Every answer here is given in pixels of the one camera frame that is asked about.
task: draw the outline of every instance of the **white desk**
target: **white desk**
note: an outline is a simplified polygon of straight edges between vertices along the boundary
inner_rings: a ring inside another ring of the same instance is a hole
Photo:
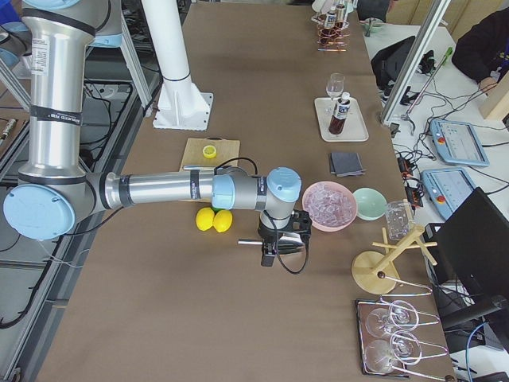
[[[364,40],[367,46],[367,52],[370,59],[380,50],[389,45],[394,44],[406,38],[408,36],[416,35],[418,32],[418,26],[415,25],[383,25],[376,28],[376,31],[371,34],[370,37],[365,37]],[[449,46],[455,47],[455,43],[451,38],[448,30],[444,27],[439,27],[433,36],[432,41],[427,50],[433,49],[435,53],[435,60],[439,62],[444,56],[445,51]],[[416,73],[410,82],[411,90],[413,92],[419,92],[427,77]],[[450,60],[446,62],[444,66],[435,76],[435,85],[432,83],[427,91],[428,92],[440,92],[441,94],[448,97],[458,97],[462,95],[471,95],[477,90],[477,85],[474,81],[470,80],[467,76],[461,73]],[[460,106],[467,97],[453,100],[455,107]],[[448,117],[450,120],[465,121],[472,124],[490,126],[501,131],[490,130],[486,128],[476,127],[476,133],[482,144],[492,144],[497,142],[508,142],[509,131],[504,129],[504,125],[498,121],[487,121],[483,119],[479,113],[479,106],[486,99],[485,95],[481,95],[469,102],[465,109],[458,111]],[[400,123],[399,130],[396,137],[393,139],[394,148],[398,151],[404,151],[404,147],[396,145],[408,146],[410,149],[413,148],[414,144],[418,139],[418,134],[424,131],[425,121],[432,115],[431,107],[443,104],[440,99],[435,99],[430,96],[425,96],[419,105],[412,111],[410,117],[415,122],[416,131],[414,136],[410,134],[410,123],[402,121],[399,116],[404,114],[407,106],[398,105],[395,110],[395,116],[391,122]],[[442,115],[451,110],[450,105],[445,107],[438,107],[435,110],[435,115]],[[434,144],[431,137],[427,137],[426,145],[433,151],[437,156],[436,161],[432,161],[427,158],[423,158],[418,162],[420,170],[436,169],[441,167],[447,167],[434,148]],[[492,148],[485,148],[486,154],[489,158],[491,165],[488,168],[479,168],[480,171],[488,173],[494,177],[498,177],[504,180],[509,179],[509,146],[498,146]],[[500,181],[492,180],[480,173],[477,173],[469,168],[466,168],[468,175],[480,186],[485,192],[490,192],[503,187],[505,184]],[[495,205],[500,209],[502,214],[509,219],[509,189],[505,189],[500,193],[490,195],[490,198]],[[424,207],[416,211],[416,220],[419,224],[428,224],[430,222],[442,222],[444,219],[438,214],[433,204],[426,195],[423,201]],[[453,358],[457,359],[459,365],[465,366],[464,362],[464,351],[452,354]],[[470,365],[479,374],[474,377],[487,375],[495,371],[505,371],[509,374],[509,355],[504,351],[497,351],[494,349],[487,348],[485,346],[476,346],[470,350]],[[463,375],[465,379],[468,379],[466,373]]]

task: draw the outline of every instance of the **brown tabletop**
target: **brown tabletop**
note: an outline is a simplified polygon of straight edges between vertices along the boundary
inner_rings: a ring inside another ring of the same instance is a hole
[[[240,154],[261,174],[295,169],[303,189],[327,180],[351,191],[376,188],[389,201],[404,198],[389,133],[377,122],[381,105],[360,27],[352,23],[347,52],[321,53],[312,15],[307,6],[193,4],[184,35],[193,82],[215,96],[208,130],[154,130],[147,119],[124,173],[177,171],[187,138],[213,136],[239,139]],[[313,101],[326,96],[328,75],[338,71],[359,101],[366,142],[320,137]],[[358,152],[367,173],[331,175],[328,154],[335,150]],[[194,217],[203,206],[138,205],[100,229],[39,381],[367,379],[354,301],[374,296],[357,287],[350,266],[381,240],[383,219],[356,219],[334,233],[313,228],[309,265],[293,276],[277,262],[261,267],[257,247],[236,243],[257,238],[258,212],[234,211],[225,233],[199,232]],[[287,261],[297,268],[302,258]],[[417,251],[396,266],[404,279],[427,281]],[[431,297],[418,306],[435,310]],[[422,335],[445,342],[439,326]],[[452,372],[445,358],[418,370]]]

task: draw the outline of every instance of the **wooden base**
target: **wooden base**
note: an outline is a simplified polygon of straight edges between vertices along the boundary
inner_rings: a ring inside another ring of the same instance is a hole
[[[396,282],[388,279],[380,279],[371,272],[376,264],[385,256],[376,251],[366,251],[358,254],[352,262],[352,274],[357,285],[366,292],[372,294],[389,293],[396,287]],[[398,278],[398,272],[392,262],[383,269],[383,272],[395,279]]]

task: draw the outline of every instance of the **person's hand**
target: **person's hand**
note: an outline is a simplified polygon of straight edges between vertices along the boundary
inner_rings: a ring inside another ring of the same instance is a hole
[[[486,77],[484,80],[481,80],[479,82],[479,90],[486,93],[488,96],[490,95],[490,92],[496,88],[496,81],[493,77]]]
[[[390,0],[389,8],[387,9],[387,12],[390,12],[394,8],[395,4],[396,4],[396,0]]]

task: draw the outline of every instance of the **yellow object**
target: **yellow object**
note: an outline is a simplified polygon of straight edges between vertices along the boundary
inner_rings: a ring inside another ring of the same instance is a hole
[[[213,145],[206,145],[203,149],[204,157],[208,159],[215,158],[217,155],[217,149]]]
[[[214,217],[214,228],[217,232],[225,232],[231,227],[233,222],[233,215],[228,209],[222,209]]]
[[[207,231],[214,222],[214,211],[210,207],[203,207],[196,214],[196,226],[200,231]]]

